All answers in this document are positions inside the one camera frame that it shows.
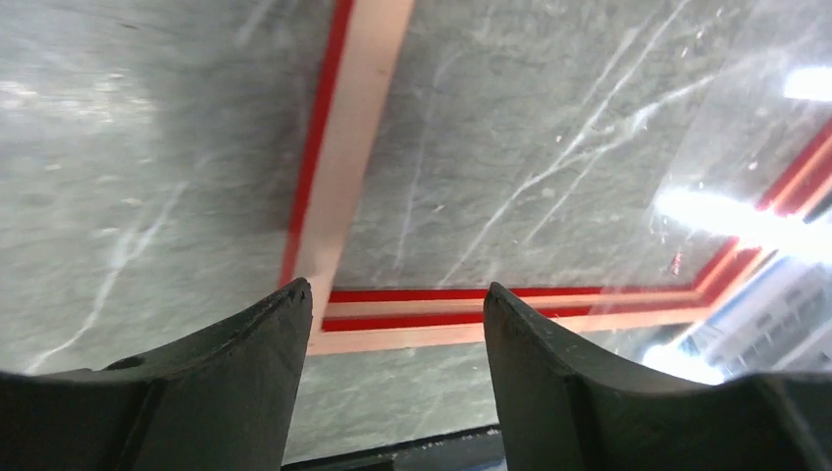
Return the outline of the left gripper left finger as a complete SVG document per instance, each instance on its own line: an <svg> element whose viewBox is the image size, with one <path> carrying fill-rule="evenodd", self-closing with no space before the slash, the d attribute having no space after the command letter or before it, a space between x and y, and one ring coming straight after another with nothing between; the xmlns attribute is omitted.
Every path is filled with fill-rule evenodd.
<svg viewBox="0 0 832 471"><path fill-rule="evenodd" d="M312 324L297 279L101 370L1 376L5 470L277 470Z"/></svg>

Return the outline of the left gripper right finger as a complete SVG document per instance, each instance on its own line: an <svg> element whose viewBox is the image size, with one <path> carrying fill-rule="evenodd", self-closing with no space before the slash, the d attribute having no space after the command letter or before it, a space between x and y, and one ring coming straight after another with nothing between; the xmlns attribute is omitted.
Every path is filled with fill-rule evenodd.
<svg viewBox="0 0 832 471"><path fill-rule="evenodd" d="M511 470L827 470L831 377L755 373L710 386L620 357L500 284L484 301Z"/></svg>

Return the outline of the clear transparent sheet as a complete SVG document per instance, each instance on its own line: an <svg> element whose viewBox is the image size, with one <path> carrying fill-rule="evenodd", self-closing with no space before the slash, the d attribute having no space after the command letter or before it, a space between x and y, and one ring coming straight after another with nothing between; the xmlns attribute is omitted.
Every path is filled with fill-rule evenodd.
<svg viewBox="0 0 832 471"><path fill-rule="evenodd" d="M757 1L706 88L649 207L644 258L691 289L648 327L592 334L641 363L777 256L831 265L831 5Z"/></svg>

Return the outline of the orange wooden picture frame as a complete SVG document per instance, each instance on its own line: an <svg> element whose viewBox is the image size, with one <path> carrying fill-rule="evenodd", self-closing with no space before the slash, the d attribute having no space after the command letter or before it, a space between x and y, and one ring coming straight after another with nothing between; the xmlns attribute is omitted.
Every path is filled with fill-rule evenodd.
<svg viewBox="0 0 832 471"><path fill-rule="evenodd" d="M313 354L479 342L491 283L648 327L650 202L757 1L339 1L281 278Z"/></svg>

